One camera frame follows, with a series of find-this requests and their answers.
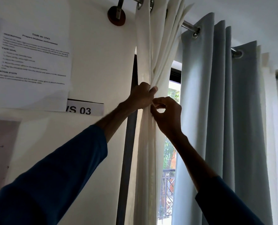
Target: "white wall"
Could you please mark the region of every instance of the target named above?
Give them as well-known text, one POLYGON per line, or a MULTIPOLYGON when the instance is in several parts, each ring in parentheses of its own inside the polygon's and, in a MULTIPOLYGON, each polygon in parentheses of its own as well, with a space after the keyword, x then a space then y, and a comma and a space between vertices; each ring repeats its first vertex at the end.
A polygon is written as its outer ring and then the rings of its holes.
MULTIPOLYGON (((108 113, 129 95, 136 39, 133 13, 126 12, 124 26, 114 26, 107 18, 112 5, 106 0, 0 0, 0 17, 70 37, 69 98, 104 103, 108 113)), ((100 118, 19 109, 0 109, 0 117, 22 120, 7 183, 100 118)), ((126 121, 60 224, 115 224, 125 130, 126 121)))

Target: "tree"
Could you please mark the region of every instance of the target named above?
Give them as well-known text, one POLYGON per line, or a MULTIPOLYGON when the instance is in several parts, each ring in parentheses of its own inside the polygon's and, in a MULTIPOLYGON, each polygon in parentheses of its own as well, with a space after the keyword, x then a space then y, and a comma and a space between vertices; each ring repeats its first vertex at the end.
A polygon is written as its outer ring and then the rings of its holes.
MULTIPOLYGON (((180 96, 180 91, 174 90, 169 88, 168 89, 168 96, 173 98, 177 103, 179 103, 179 96, 180 96)), ((176 149, 170 142, 170 140, 166 137, 165 138, 165 145, 164 145, 164 163, 163 163, 163 169, 169 169, 171 160, 173 158, 173 155, 175 153, 176 149)))

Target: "metal railing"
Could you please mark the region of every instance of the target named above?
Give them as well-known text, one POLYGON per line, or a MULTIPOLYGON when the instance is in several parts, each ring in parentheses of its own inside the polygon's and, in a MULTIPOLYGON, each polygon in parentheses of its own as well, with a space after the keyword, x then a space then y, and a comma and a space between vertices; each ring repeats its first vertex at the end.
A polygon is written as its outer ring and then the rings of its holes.
POLYGON ((158 219, 162 220, 172 215, 175 169, 163 170, 160 208, 158 219))

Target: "forearm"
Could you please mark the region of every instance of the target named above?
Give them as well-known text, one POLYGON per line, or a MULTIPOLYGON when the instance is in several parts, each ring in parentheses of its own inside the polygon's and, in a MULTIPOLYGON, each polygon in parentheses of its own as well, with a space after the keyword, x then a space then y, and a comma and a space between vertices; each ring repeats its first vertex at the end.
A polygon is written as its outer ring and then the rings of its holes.
POLYGON ((184 161, 197 191, 209 178, 218 176, 191 146, 182 132, 170 137, 170 141, 184 161))
POLYGON ((122 122, 134 111, 135 109, 132 108, 129 102, 124 101, 120 103, 115 110, 96 122, 95 125, 103 129, 107 143, 120 127, 122 122))

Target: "label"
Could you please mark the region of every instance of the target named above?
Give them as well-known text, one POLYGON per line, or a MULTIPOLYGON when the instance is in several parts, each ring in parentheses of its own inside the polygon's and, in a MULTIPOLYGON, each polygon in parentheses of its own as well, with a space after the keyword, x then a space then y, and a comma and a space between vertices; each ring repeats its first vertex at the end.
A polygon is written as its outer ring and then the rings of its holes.
POLYGON ((104 104, 97 102, 88 102, 83 100, 68 99, 66 112, 103 116, 104 104))

